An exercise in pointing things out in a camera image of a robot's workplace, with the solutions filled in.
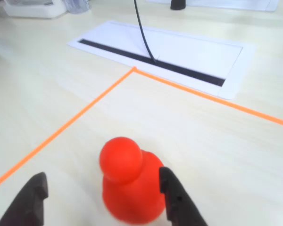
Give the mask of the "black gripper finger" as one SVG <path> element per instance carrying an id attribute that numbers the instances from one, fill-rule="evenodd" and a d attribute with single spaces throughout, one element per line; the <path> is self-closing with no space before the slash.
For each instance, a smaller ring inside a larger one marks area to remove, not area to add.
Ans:
<path id="1" fill-rule="evenodd" d="M 167 220 L 173 226 L 207 226 L 198 208 L 171 169 L 159 168 L 159 188 L 165 196 Z"/>
<path id="2" fill-rule="evenodd" d="M 44 172 L 33 175 L 18 192 L 4 215 L 0 226 L 44 225 L 44 200 L 49 196 Z"/>

